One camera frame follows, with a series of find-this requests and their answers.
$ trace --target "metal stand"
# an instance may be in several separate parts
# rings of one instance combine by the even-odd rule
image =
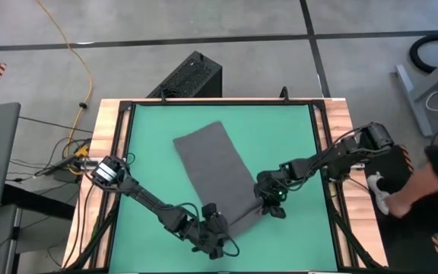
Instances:
[[[54,199],[5,184],[1,204],[16,205],[21,209],[40,212],[48,216],[72,220],[75,207]]]
[[[396,73],[403,87],[403,93],[407,98],[411,111],[415,115],[420,131],[424,137],[433,135],[427,113],[425,110],[425,98],[438,88],[438,68],[430,73],[424,80],[414,87],[403,65],[396,66]]]

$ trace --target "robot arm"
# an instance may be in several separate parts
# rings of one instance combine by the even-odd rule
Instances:
[[[198,212],[191,213],[181,205],[167,205],[148,192],[129,174],[127,165],[121,159],[106,156],[93,170],[89,178],[104,191],[122,193],[133,198],[153,212],[165,230],[181,241],[189,240],[195,247],[193,252],[202,251],[211,260],[224,255],[223,246],[229,239],[227,222],[216,210],[215,204],[202,207],[204,221],[199,221]]]
[[[333,145],[310,158],[294,159],[280,164],[279,170],[260,172],[255,194],[264,201],[263,214],[285,218],[285,211],[280,205],[286,200],[288,191],[301,188],[317,170],[325,168],[330,178],[344,180],[351,166],[384,155],[393,145],[386,128],[371,123],[345,133]]]

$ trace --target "yellow cable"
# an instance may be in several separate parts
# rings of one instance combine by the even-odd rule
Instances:
[[[38,3],[38,5],[43,9],[43,11],[45,11],[45,13],[49,16],[50,20],[52,20],[53,24],[57,27],[57,30],[59,30],[60,35],[62,36],[62,38],[65,41],[65,44],[67,45],[68,50],[70,50],[72,53],[74,53],[75,56],[77,56],[77,58],[79,59],[79,61],[81,61],[81,64],[84,66],[86,72],[87,72],[87,76],[89,78],[89,90],[87,91],[87,95],[84,99],[84,103],[87,104],[87,101],[89,100],[89,97],[92,95],[92,90],[94,89],[94,83],[92,81],[92,74],[90,73],[90,69],[87,66],[87,64],[84,62],[84,60],[82,59],[82,57],[76,53],[72,47],[70,46],[70,43],[67,41],[67,37],[65,36],[65,34],[63,33],[62,29],[60,28],[59,24],[55,21],[55,19],[53,18],[53,16],[50,14],[50,12],[45,8],[45,6],[42,4],[42,2],[40,0],[36,0],[36,3]],[[75,132],[75,127],[78,124],[79,119],[81,118],[81,114],[82,114],[82,110],[83,107],[79,107],[79,111],[77,112],[77,116],[74,119],[74,125],[72,126],[72,130],[70,131],[70,135],[68,137],[68,142],[67,142],[67,148],[65,150],[65,156],[68,157],[68,150],[70,148],[70,142],[72,141],[72,137],[74,137],[74,132]],[[82,175],[83,173],[81,171],[74,171],[71,169],[70,165],[68,166],[68,170],[70,172],[72,172],[75,175]]]

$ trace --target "gray cloth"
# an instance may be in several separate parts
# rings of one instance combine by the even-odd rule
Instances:
[[[255,181],[222,123],[212,123],[173,143],[202,205],[216,204],[231,237],[259,221],[262,200],[255,197]]]

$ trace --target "green tabletop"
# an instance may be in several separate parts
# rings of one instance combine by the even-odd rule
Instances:
[[[173,145],[173,139],[221,121],[251,175],[276,170],[294,158],[316,153],[308,106],[141,106],[132,124],[129,152],[136,156],[132,175],[169,204],[202,206]],[[163,229],[157,217],[123,197],[110,273],[335,271],[336,262],[320,176],[289,193],[287,218],[266,215],[236,240],[238,257],[209,260],[192,253]],[[234,253],[232,244],[226,250]]]

